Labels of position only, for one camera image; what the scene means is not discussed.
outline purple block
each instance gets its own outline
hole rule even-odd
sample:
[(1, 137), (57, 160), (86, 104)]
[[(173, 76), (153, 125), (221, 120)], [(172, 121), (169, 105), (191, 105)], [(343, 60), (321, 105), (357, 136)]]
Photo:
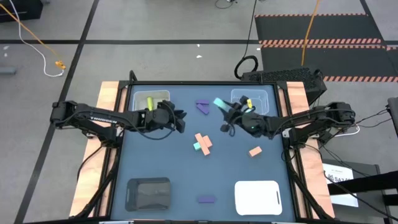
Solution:
[(197, 104), (204, 104), (204, 105), (208, 105), (209, 101), (208, 100), (197, 100)]
[(216, 197), (213, 195), (201, 195), (197, 198), (198, 203), (215, 203)]
[(209, 109), (206, 108), (206, 107), (204, 107), (204, 106), (201, 105), (201, 104), (197, 105), (197, 108), (198, 108), (202, 113), (204, 113), (204, 114), (206, 114), (206, 115), (209, 113)]

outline orange block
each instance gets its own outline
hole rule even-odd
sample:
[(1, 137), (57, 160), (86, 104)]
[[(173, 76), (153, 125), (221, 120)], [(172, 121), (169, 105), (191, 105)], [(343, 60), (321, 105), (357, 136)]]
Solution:
[(201, 137), (201, 134), (200, 134), (200, 133), (196, 134), (196, 135), (195, 135), (195, 138), (196, 138), (197, 141), (199, 142), (200, 147), (201, 147), (201, 150), (202, 150), (202, 152), (204, 153), (204, 155), (205, 155), (205, 156), (209, 155), (209, 154), (210, 154), (210, 151), (209, 151), (209, 149), (207, 148), (205, 141), (204, 141), (203, 138)]
[(249, 151), (249, 154), (251, 157), (256, 156), (257, 154), (260, 154), (262, 152), (261, 148), (259, 146), (255, 147), (254, 149)]
[(207, 147), (211, 147), (211, 146), (213, 145), (213, 144), (211, 143), (211, 141), (210, 141), (209, 136), (203, 137), (203, 140), (204, 140), (204, 142), (205, 142), (205, 144), (206, 144)]

